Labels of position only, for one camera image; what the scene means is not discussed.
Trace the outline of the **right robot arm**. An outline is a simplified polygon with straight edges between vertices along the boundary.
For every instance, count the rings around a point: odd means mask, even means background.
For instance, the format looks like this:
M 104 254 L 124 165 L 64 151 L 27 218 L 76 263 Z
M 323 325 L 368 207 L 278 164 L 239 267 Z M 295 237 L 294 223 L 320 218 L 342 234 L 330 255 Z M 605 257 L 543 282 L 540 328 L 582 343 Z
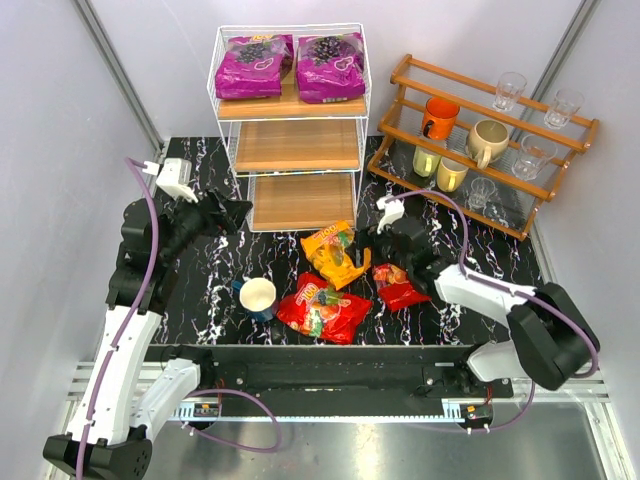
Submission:
M 546 390 L 591 375 L 599 341 L 566 290 L 549 282 L 530 287 L 504 282 L 437 254 L 421 224 L 403 217 L 359 233 L 359 244 L 375 259 L 403 270 L 419 293 L 459 305 L 502 324 L 508 340 L 471 348 L 462 367 L 489 383 L 527 377 Z

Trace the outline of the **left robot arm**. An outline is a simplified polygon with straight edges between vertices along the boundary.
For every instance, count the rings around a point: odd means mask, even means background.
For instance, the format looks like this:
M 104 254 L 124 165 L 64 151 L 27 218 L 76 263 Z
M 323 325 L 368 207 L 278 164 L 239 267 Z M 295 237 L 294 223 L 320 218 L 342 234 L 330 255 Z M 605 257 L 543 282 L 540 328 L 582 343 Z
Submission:
M 177 283 L 175 261 L 200 237 L 237 233 L 252 207 L 216 189 L 178 198 L 167 211 L 151 196 L 126 207 L 99 351 L 65 433 L 45 442 L 43 457 L 51 465 L 73 479 L 141 479 L 155 437 L 186 398 L 229 394 L 210 350 L 180 346 L 151 387 L 134 396 Z

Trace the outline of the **yellow orange candy bag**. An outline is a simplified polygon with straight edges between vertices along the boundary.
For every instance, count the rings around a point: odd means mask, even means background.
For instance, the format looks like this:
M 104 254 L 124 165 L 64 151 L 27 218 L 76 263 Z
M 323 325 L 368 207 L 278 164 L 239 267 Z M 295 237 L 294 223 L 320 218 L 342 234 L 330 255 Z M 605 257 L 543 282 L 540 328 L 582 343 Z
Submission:
M 370 248 L 361 254 L 347 252 L 355 247 L 355 232 L 344 220 L 303 238 L 300 243 L 307 260 L 335 290 L 344 288 L 371 266 Z

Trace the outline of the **purple grape candy bag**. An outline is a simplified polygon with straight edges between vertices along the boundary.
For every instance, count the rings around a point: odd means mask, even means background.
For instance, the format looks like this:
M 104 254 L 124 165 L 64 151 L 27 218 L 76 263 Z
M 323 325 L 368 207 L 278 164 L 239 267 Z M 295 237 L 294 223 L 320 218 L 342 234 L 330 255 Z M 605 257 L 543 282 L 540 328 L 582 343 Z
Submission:
M 215 94 L 221 100 L 280 97 L 282 80 L 293 66 L 290 34 L 233 37 L 215 72 Z

